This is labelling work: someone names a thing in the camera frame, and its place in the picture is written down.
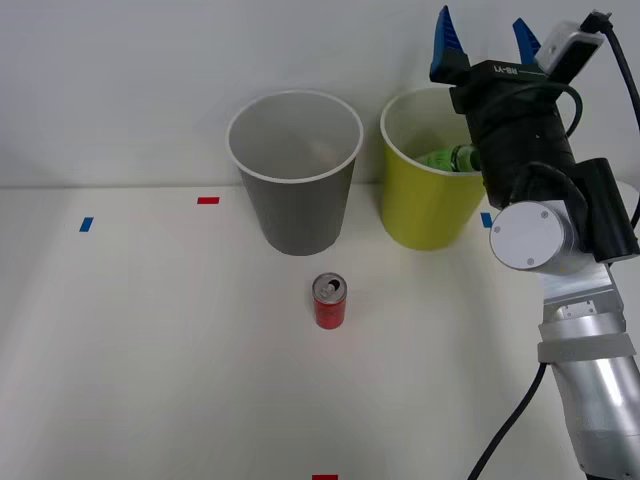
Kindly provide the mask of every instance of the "plastic bottle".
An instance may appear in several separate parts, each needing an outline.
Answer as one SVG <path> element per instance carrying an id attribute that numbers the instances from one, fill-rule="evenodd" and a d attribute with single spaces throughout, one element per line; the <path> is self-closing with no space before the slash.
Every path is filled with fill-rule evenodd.
<path id="1" fill-rule="evenodd" d="M 445 172 L 477 172 L 480 170 L 478 150 L 473 145 L 457 145 L 436 150 L 416 158 L 415 161 Z"/>

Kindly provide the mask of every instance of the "blue tape marker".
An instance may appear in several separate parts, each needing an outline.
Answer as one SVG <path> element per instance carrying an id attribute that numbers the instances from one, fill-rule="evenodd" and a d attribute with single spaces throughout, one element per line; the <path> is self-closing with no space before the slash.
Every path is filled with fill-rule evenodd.
<path id="1" fill-rule="evenodd" d="M 82 221 L 82 225 L 80 225 L 80 231 L 82 233 L 86 233 L 91 228 L 91 224 L 93 223 L 93 217 L 84 217 Z"/>
<path id="2" fill-rule="evenodd" d="M 480 217 L 482 218 L 482 226 L 484 228 L 491 228 L 493 226 L 493 220 L 491 220 L 491 214 L 489 212 L 482 212 Z"/>

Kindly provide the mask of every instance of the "paper cup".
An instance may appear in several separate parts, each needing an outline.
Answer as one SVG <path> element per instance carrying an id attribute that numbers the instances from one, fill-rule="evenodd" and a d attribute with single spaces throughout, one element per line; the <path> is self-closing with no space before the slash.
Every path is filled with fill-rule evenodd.
<path id="1" fill-rule="evenodd" d="M 460 234 L 485 194 L 480 172 L 451 173 L 413 159 L 470 144 L 463 115 L 454 112 L 448 89 L 425 88 L 391 100 L 382 112 L 386 173 L 382 223 L 395 241 L 416 250 L 437 250 Z"/>
<path id="2" fill-rule="evenodd" d="M 313 255 L 338 238 L 362 122 L 342 100 L 285 91 L 243 108 L 227 130 L 267 241 L 288 255 Z"/>

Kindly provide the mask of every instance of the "cable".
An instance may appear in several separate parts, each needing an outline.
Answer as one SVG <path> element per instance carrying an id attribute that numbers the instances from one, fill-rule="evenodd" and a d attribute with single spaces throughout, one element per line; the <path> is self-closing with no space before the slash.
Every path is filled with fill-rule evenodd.
<path id="1" fill-rule="evenodd" d="M 627 85 L 627 90 L 629 90 L 629 96 L 631 97 L 631 104 L 633 105 L 633 111 L 636 114 L 636 121 L 638 122 L 638 128 L 640 128 L 640 95 L 638 94 L 636 83 L 633 81 L 633 74 L 631 73 L 631 69 L 629 68 L 627 59 L 624 56 L 624 52 L 622 51 L 622 46 L 618 41 L 617 35 L 613 31 L 613 25 L 609 21 L 608 17 L 606 20 L 600 22 L 599 27 L 600 27 L 600 31 L 604 33 L 605 36 L 607 37 L 607 40 L 609 40 L 609 45 L 611 45 L 611 50 L 613 51 L 613 55 L 616 57 L 616 61 L 618 62 L 618 67 L 620 67 L 620 72 L 622 73 L 622 78 L 624 79 L 624 83 Z M 638 225 L 638 220 L 640 220 L 640 198 L 638 198 L 636 209 L 633 212 L 633 216 L 631 217 L 631 226 L 634 229 Z"/>
<path id="2" fill-rule="evenodd" d="M 538 387 L 542 382 L 542 378 L 544 377 L 544 372 L 546 368 L 547 368 L 546 363 L 540 364 L 540 366 L 538 367 L 538 373 L 536 373 L 536 378 L 534 378 L 533 383 L 529 387 L 529 390 L 527 391 L 526 395 L 524 396 L 520 404 L 516 407 L 516 409 L 513 411 L 511 416 L 507 419 L 507 421 L 504 422 L 504 425 L 502 425 L 500 430 L 498 430 L 498 433 L 496 433 L 496 435 L 493 437 L 493 439 L 489 443 L 489 446 L 486 448 L 482 456 L 480 456 L 478 463 L 476 463 L 476 466 L 473 467 L 473 470 L 471 471 L 471 474 L 469 475 L 467 480 L 477 480 L 477 478 L 480 477 L 482 470 L 487 465 L 487 462 L 491 458 L 491 455 L 493 455 L 493 452 L 496 451 L 496 448 L 498 448 L 498 445 L 500 445 L 500 442 L 502 441 L 502 439 L 509 432 L 511 427 L 513 427 L 513 425 L 516 423 L 518 418 L 520 418 L 520 415 L 522 415 L 522 412 L 524 412 L 524 410 L 527 408 L 527 406 L 533 399 L 533 396 L 538 391 Z"/>
<path id="3" fill-rule="evenodd" d="M 573 98 L 573 101 L 576 102 L 576 113 L 573 116 L 573 121 L 571 122 L 569 129 L 567 130 L 567 138 L 570 137 L 573 134 L 573 132 L 575 132 L 576 128 L 578 128 L 578 124 L 580 123 L 580 119 L 582 118 L 583 105 L 582 105 L 582 98 L 580 97 L 580 94 L 578 93 L 578 91 L 575 88 L 570 87 L 569 85 L 565 85 L 564 83 L 557 83 L 557 82 L 529 83 L 527 85 L 514 88 L 513 90 L 509 90 L 508 92 L 505 92 L 502 95 L 498 95 L 491 102 L 485 105 L 484 108 L 488 110 L 490 108 L 495 107 L 499 103 L 502 103 L 508 98 L 511 98 L 515 95 L 519 95 L 524 92 L 529 92 L 531 90 L 554 90 L 556 92 L 568 93 L 571 96 L 571 98 Z"/>

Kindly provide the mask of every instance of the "red can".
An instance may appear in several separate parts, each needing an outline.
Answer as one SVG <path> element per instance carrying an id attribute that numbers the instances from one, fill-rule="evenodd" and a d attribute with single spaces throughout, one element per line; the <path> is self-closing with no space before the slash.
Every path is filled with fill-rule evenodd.
<path id="1" fill-rule="evenodd" d="M 313 281 L 312 290 L 316 323 L 327 330 L 342 325 L 347 305 L 344 278 L 336 273 L 323 273 Z"/>

